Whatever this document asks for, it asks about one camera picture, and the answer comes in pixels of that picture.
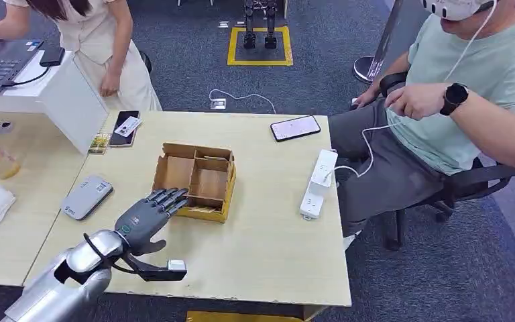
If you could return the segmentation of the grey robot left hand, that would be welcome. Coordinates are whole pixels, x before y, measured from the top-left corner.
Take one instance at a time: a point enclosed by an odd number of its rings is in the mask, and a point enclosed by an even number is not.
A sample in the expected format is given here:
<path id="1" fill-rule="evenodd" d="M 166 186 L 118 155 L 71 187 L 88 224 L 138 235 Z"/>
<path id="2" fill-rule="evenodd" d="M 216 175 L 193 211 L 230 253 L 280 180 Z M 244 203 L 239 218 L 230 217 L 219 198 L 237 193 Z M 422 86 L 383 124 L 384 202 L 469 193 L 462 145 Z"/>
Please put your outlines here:
<path id="1" fill-rule="evenodd" d="M 179 209 L 188 203 L 187 189 L 157 189 L 140 199 L 116 221 L 114 230 L 123 237 L 133 256 L 159 252 L 166 240 L 152 242 Z"/>

